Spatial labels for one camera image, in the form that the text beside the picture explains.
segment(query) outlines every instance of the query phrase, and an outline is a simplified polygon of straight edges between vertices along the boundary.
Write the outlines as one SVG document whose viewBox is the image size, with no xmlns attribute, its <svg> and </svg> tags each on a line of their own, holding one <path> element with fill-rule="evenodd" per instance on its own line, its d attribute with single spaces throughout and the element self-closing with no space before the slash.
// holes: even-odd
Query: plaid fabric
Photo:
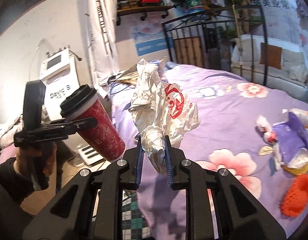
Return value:
<svg viewBox="0 0 308 240">
<path fill-rule="evenodd" d="M 123 200 L 121 226 L 124 240 L 150 237 L 149 226 L 138 209 L 136 193 Z"/>
</svg>

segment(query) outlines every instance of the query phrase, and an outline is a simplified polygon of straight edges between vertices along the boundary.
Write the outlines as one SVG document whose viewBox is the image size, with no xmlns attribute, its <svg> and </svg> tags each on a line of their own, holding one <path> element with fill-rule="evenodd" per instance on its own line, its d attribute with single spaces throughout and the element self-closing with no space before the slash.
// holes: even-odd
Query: red coffee cup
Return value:
<svg viewBox="0 0 308 240">
<path fill-rule="evenodd" d="M 61 116 L 67 121 L 95 117 L 97 126 L 79 131 L 79 135 L 107 161 L 123 157 L 125 143 L 99 101 L 95 88 L 82 85 L 60 104 Z"/>
</svg>

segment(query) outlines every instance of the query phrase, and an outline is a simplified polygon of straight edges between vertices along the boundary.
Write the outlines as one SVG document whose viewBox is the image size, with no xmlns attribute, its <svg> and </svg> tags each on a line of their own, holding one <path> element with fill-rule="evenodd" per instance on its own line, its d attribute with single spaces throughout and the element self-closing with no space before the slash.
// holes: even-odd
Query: purple bedsheet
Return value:
<svg viewBox="0 0 308 240">
<path fill-rule="evenodd" d="M 289 237 L 308 213 L 296 218 L 281 214 L 279 205 L 294 176 L 280 169 L 275 172 L 272 155 L 258 155 L 267 145 L 255 129 L 259 115 L 270 123 L 284 121 L 282 109 L 308 104 L 283 91 L 248 83 L 224 71 L 179 65 L 166 72 L 169 83 L 177 83 L 192 101 L 197 101 L 200 125 L 187 132 L 180 149 L 186 158 L 204 168 L 226 167 L 244 184 L 283 226 Z M 136 146 L 138 133 L 128 112 L 132 91 L 113 99 L 115 126 L 128 148 Z M 155 239 L 185 239 L 185 191 L 172 191 L 166 176 L 158 174 L 145 158 L 142 179 L 137 191 L 138 204 Z"/>
</svg>

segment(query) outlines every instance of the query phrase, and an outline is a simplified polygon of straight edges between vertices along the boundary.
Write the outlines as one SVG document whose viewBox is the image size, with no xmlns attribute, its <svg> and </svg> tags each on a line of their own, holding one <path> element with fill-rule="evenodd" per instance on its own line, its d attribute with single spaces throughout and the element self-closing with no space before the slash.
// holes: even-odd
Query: white paper bag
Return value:
<svg viewBox="0 0 308 240">
<path fill-rule="evenodd" d="M 166 174 L 164 137 L 179 147 L 184 134 L 198 127 L 198 108 L 177 84 L 160 80 L 156 64 L 142 59 L 137 64 L 138 79 L 129 111 L 141 136 L 142 147 L 152 165 Z"/>
</svg>

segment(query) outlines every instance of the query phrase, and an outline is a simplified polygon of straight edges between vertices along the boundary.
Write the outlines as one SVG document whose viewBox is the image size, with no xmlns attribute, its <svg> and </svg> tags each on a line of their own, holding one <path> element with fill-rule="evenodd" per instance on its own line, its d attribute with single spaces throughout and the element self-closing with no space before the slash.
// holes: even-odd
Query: metal screw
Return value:
<svg viewBox="0 0 308 240">
<path fill-rule="evenodd" d="M 126 160 L 120 159 L 120 160 L 117 161 L 117 165 L 118 165 L 118 166 L 124 166 L 124 165 L 126 165 L 126 164 L 127 164 L 127 161 L 126 161 Z"/>
<path fill-rule="evenodd" d="M 219 170 L 219 173 L 222 175 L 222 176 L 227 176 L 229 174 L 229 171 L 227 169 L 220 169 Z"/>
<path fill-rule="evenodd" d="M 83 169 L 79 172 L 79 174 L 83 177 L 87 176 L 89 174 L 89 170 L 88 169 Z"/>
<path fill-rule="evenodd" d="M 182 165 L 184 166 L 190 166 L 192 162 L 190 160 L 182 160 Z"/>
</svg>

